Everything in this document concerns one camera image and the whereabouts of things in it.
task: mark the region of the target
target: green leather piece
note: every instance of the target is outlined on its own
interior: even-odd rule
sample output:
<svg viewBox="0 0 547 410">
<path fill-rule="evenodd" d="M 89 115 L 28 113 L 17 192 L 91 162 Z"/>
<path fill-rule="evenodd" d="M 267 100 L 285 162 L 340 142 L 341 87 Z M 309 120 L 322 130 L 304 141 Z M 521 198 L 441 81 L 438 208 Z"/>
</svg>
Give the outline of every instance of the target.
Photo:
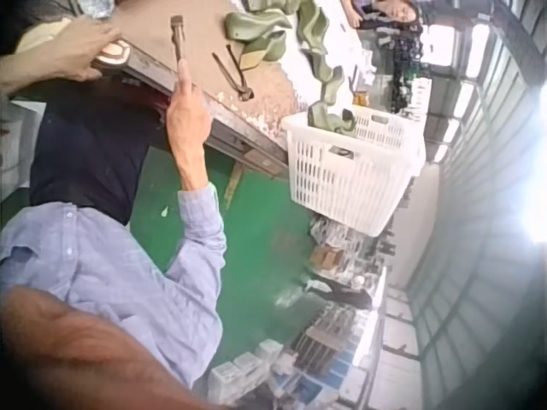
<svg viewBox="0 0 547 410">
<path fill-rule="evenodd" d="M 338 94 L 338 88 L 344 82 L 344 70 L 342 66 L 336 66 L 333 70 L 332 78 L 323 83 L 321 87 L 321 101 L 326 105 L 334 105 L 336 103 L 336 95 Z"/>
<path fill-rule="evenodd" d="M 283 7 L 283 13 L 286 15 L 294 15 L 298 9 L 302 0 L 285 0 L 285 6 Z"/>
<path fill-rule="evenodd" d="M 314 77 L 321 83 L 326 83 L 332 79 L 334 74 L 332 68 L 326 64 L 325 55 L 316 53 L 310 50 L 303 50 L 303 52 L 309 57 L 311 62 L 311 70 L 314 73 Z"/>
<path fill-rule="evenodd" d="M 324 102 L 314 102 L 308 108 L 308 126 L 325 131 L 334 131 L 328 122 L 327 106 Z"/>
<path fill-rule="evenodd" d="M 311 51 L 326 54 L 323 44 L 329 20 L 321 7 L 317 7 L 314 0 L 302 0 L 298 10 L 297 35 L 300 41 L 306 43 Z"/>
<path fill-rule="evenodd" d="M 226 16 L 224 24 L 229 39 L 244 42 L 256 40 L 275 26 L 292 27 L 286 15 L 275 9 L 255 15 L 230 13 Z"/>
<path fill-rule="evenodd" d="M 356 129 L 356 119 L 351 111 L 345 109 L 342 117 L 327 112 L 327 105 L 318 101 L 308 108 L 308 126 L 320 130 L 336 132 L 348 137 L 353 137 Z"/>
<path fill-rule="evenodd" d="M 247 9 L 251 13 L 256 13 L 268 9 L 283 9 L 287 0 L 247 0 L 247 3 L 249 4 Z"/>
<path fill-rule="evenodd" d="M 348 137 L 353 137 L 356 130 L 356 119 L 351 111 L 345 110 L 344 112 L 350 113 L 350 117 L 345 119 L 336 114 L 329 114 L 326 117 L 329 127 L 336 133 L 342 134 Z"/>
<path fill-rule="evenodd" d="M 239 68 L 250 70 L 262 60 L 276 62 L 286 52 L 286 32 L 273 32 L 248 43 L 239 57 Z"/>
</svg>

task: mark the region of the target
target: green floor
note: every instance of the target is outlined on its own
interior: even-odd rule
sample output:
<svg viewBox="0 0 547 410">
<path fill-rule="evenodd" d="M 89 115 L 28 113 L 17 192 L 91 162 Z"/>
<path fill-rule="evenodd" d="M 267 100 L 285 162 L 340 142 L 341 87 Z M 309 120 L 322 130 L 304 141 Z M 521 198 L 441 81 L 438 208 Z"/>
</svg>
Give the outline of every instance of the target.
<svg viewBox="0 0 547 410">
<path fill-rule="evenodd" d="M 207 151 L 209 177 L 222 201 L 233 160 Z M 170 155 L 153 149 L 144 164 L 131 230 L 163 270 L 179 243 L 176 190 Z M 286 182 L 246 172 L 224 213 L 228 241 L 218 312 L 224 336 L 213 366 L 232 360 L 266 338 L 290 341 L 314 316 L 319 302 L 302 298 L 297 281 L 313 248 L 309 213 L 294 204 Z"/>
</svg>

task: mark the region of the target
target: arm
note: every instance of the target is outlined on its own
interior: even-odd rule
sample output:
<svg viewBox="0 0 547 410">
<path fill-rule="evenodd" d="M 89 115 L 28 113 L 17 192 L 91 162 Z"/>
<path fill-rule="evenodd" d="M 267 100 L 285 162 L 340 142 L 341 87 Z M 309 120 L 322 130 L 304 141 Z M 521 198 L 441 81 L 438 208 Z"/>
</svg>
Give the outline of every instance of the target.
<svg viewBox="0 0 547 410">
<path fill-rule="evenodd" d="M 205 168 L 203 144 L 211 117 L 201 91 L 194 88 L 186 61 L 179 64 L 179 83 L 168 109 L 168 139 L 182 181 L 180 217 L 185 235 L 168 278 L 191 291 L 200 304 L 215 312 L 221 291 L 226 237 L 214 186 Z"/>
<path fill-rule="evenodd" d="M 9 95 L 47 79 L 97 79 L 101 72 L 91 62 L 120 35 L 110 24 L 80 17 L 51 41 L 0 58 L 0 94 Z"/>
<path fill-rule="evenodd" d="M 353 7 L 352 0 L 340 0 L 340 2 L 342 3 L 342 9 L 344 9 L 345 17 L 348 19 L 348 24 L 353 28 L 358 28 L 362 21 L 362 16 L 357 13 Z"/>
</svg>

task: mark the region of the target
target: sunlight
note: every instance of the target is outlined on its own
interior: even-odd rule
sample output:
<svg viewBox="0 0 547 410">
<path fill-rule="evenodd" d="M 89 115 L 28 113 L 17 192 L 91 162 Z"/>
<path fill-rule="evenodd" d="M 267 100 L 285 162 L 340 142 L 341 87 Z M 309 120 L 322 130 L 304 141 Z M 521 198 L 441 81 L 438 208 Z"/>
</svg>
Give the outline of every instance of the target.
<svg viewBox="0 0 547 410">
<path fill-rule="evenodd" d="M 424 44 L 424 56 L 421 62 L 447 67 L 452 64 L 456 31 L 454 27 L 437 24 L 424 26 L 420 37 Z"/>
<path fill-rule="evenodd" d="M 462 83 L 460 95 L 458 96 L 456 107 L 454 108 L 454 116 L 456 118 L 461 118 L 468 110 L 469 102 L 473 96 L 473 89 L 474 87 L 472 84 Z"/>
<path fill-rule="evenodd" d="M 443 141 L 450 144 L 454 140 L 454 137 L 456 136 L 459 128 L 460 121 L 454 119 L 448 120 L 448 128 L 446 128 L 446 133 L 444 134 Z"/>
<path fill-rule="evenodd" d="M 486 24 L 478 24 L 473 28 L 471 52 L 469 53 L 466 76 L 476 79 L 479 76 L 482 61 L 485 58 L 486 43 L 490 36 L 490 28 Z"/>
<path fill-rule="evenodd" d="M 378 324 L 378 309 L 384 300 L 386 274 L 387 269 L 384 266 L 382 268 L 382 276 L 379 278 L 378 286 L 376 287 L 376 291 L 373 296 L 373 311 L 370 312 L 367 317 L 365 331 L 362 333 L 361 340 L 357 346 L 356 355 L 353 358 L 353 366 L 359 366 L 362 358 L 370 353 L 370 348 L 372 347 L 374 339 L 374 331 L 376 330 L 376 325 Z"/>
<path fill-rule="evenodd" d="M 441 162 L 444 159 L 444 156 L 448 152 L 448 146 L 441 145 L 438 147 L 437 154 L 435 155 L 435 162 Z"/>
<path fill-rule="evenodd" d="M 547 243 L 547 83 L 539 102 L 544 139 L 539 145 L 522 221 L 534 242 Z"/>
</svg>

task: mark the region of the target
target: person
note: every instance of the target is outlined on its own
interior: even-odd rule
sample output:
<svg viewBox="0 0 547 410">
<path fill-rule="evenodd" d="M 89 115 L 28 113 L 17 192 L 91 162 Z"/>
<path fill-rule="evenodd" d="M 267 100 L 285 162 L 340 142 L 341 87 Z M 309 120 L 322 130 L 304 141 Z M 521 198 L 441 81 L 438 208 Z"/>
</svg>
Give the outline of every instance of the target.
<svg viewBox="0 0 547 410">
<path fill-rule="evenodd" d="M 355 29 L 367 30 L 392 22 L 412 24 L 420 11 L 412 0 L 340 0 L 348 20 Z"/>
<path fill-rule="evenodd" d="M 322 282 L 330 291 L 317 289 L 314 281 Z M 357 310 L 370 310 L 373 299 L 363 288 L 364 282 L 364 277 L 357 275 L 352 279 L 351 285 L 346 286 L 336 280 L 314 273 L 312 279 L 306 283 L 305 291 L 314 293 L 328 302 L 350 305 Z"/>
<path fill-rule="evenodd" d="M 92 60 L 119 36 L 108 23 L 79 18 L 48 43 L 2 58 L 2 92 L 96 79 Z M 204 159 L 211 117 L 186 60 L 178 73 L 167 131 L 185 229 L 165 275 L 126 228 L 148 129 L 127 106 L 95 101 L 77 83 L 48 102 L 31 206 L 0 238 L 4 400 L 12 395 L 24 408 L 220 408 L 190 392 L 221 339 L 215 306 L 226 238 Z"/>
</svg>

